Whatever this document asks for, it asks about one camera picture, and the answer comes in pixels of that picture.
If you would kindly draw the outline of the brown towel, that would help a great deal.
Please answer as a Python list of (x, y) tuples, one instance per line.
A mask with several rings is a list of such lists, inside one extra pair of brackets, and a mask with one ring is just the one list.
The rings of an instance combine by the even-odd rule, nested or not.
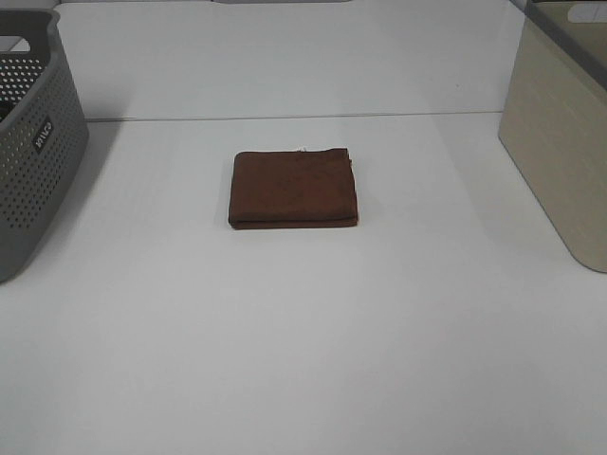
[(234, 229), (355, 226), (359, 209), (348, 150), (237, 154), (228, 221)]

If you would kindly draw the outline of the grey perforated plastic basket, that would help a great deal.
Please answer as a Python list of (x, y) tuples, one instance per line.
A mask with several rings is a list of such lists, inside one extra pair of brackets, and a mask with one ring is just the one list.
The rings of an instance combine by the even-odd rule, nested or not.
[(89, 139), (52, 9), (4, 9), (1, 34), (1, 280), (26, 266), (80, 167)]

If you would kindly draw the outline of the beige storage bin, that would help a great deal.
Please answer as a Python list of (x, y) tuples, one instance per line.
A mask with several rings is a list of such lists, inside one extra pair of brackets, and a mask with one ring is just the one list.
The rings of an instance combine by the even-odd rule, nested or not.
[(605, 272), (605, 2), (526, 3), (498, 137), (569, 253)]

